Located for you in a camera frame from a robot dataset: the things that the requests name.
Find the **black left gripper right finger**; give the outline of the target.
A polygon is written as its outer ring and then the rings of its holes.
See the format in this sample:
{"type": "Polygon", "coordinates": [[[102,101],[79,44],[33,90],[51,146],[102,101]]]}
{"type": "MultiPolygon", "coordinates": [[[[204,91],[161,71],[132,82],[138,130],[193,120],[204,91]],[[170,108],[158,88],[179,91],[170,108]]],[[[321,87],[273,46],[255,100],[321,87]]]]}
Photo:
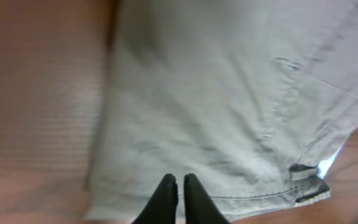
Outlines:
{"type": "Polygon", "coordinates": [[[195,174],[184,177],[186,224],[230,224],[195,174]]]}

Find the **khaki green shorts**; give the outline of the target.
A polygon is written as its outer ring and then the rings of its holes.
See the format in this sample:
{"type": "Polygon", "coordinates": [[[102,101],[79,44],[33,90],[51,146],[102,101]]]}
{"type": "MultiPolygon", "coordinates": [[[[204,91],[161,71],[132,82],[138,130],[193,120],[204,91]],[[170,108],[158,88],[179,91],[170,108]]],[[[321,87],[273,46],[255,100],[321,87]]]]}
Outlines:
{"type": "Polygon", "coordinates": [[[358,128],[358,0],[122,1],[89,220],[134,218],[167,173],[230,220],[328,198],[358,128]]]}

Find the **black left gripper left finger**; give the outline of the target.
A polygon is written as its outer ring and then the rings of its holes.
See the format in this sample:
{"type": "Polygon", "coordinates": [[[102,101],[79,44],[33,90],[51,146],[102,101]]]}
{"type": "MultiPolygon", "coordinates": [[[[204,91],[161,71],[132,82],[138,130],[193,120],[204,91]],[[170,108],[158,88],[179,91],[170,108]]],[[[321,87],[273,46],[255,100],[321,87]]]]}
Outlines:
{"type": "Polygon", "coordinates": [[[175,224],[177,206],[176,178],[173,174],[166,174],[132,224],[175,224]]]}

